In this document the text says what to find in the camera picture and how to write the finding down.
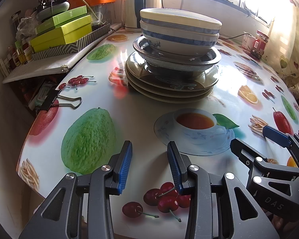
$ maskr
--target gray and white striped box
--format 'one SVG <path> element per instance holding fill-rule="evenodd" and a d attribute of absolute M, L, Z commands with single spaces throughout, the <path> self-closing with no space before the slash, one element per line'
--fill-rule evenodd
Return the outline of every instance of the gray and white striped box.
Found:
<path fill-rule="evenodd" d="M 40 60 L 48 57 L 77 53 L 80 50 L 84 49 L 87 45 L 91 44 L 93 41 L 108 33 L 109 31 L 110 24 L 104 25 L 103 27 L 91 32 L 90 34 L 82 37 L 74 43 L 53 47 L 48 50 L 41 51 L 39 53 L 34 53 L 32 59 Z"/>

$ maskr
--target white bowl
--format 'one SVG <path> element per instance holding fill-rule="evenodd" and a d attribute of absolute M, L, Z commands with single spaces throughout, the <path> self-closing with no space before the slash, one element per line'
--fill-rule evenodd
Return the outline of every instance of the white bowl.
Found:
<path fill-rule="evenodd" d="M 222 27 L 222 23 L 214 18 L 167 8 L 143 9 L 141 10 L 141 19 L 145 23 L 157 26 L 206 34 L 217 34 Z"/>
<path fill-rule="evenodd" d="M 203 34 L 156 26 L 140 21 L 144 37 L 151 47 L 173 54 L 203 56 L 217 42 L 219 34 Z"/>

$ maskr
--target stack of dishes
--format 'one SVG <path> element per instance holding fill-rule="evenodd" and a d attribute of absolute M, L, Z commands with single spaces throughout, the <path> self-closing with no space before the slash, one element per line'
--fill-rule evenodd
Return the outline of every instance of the stack of dishes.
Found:
<path fill-rule="evenodd" d="M 221 22 L 174 9 L 141 10 L 144 36 L 133 42 L 126 61 L 129 84 L 158 101 L 190 103 L 207 96 L 218 82 L 221 55 L 214 48 Z"/>

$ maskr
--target printed green fruit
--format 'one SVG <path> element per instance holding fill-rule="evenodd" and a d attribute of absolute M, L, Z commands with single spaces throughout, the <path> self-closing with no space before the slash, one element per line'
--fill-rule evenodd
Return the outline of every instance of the printed green fruit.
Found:
<path fill-rule="evenodd" d="M 91 109 L 66 132 L 61 158 L 71 171 L 88 174 L 108 163 L 114 154 L 115 142 L 115 128 L 108 111 Z"/>
<path fill-rule="evenodd" d="M 298 122 L 297 115 L 295 114 L 290 103 L 286 100 L 286 98 L 283 95 L 281 95 L 281 100 L 282 100 L 282 103 L 285 106 L 285 109 L 288 112 L 289 116 L 297 123 Z"/>
<path fill-rule="evenodd" d="M 115 46 L 112 44 L 106 44 L 98 47 L 97 49 L 91 51 L 86 57 L 88 60 L 100 60 L 114 51 Z"/>

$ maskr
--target white wall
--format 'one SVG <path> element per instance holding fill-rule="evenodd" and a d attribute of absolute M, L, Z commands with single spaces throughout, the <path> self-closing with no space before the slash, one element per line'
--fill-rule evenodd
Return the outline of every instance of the white wall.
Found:
<path fill-rule="evenodd" d="M 163 0 L 164 8 L 179 9 L 181 0 Z M 222 22 L 220 34 L 234 37 L 244 31 L 256 35 L 257 30 L 268 34 L 269 28 L 260 21 L 250 17 L 233 7 L 214 0 L 183 0 L 182 10 L 200 13 Z"/>
<path fill-rule="evenodd" d="M 37 0 L 6 0 L 0 7 L 0 57 L 14 44 L 10 17 L 37 6 Z M 22 230 L 21 202 L 25 183 L 16 173 L 23 142 L 34 121 L 0 73 L 0 223 L 12 238 Z"/>

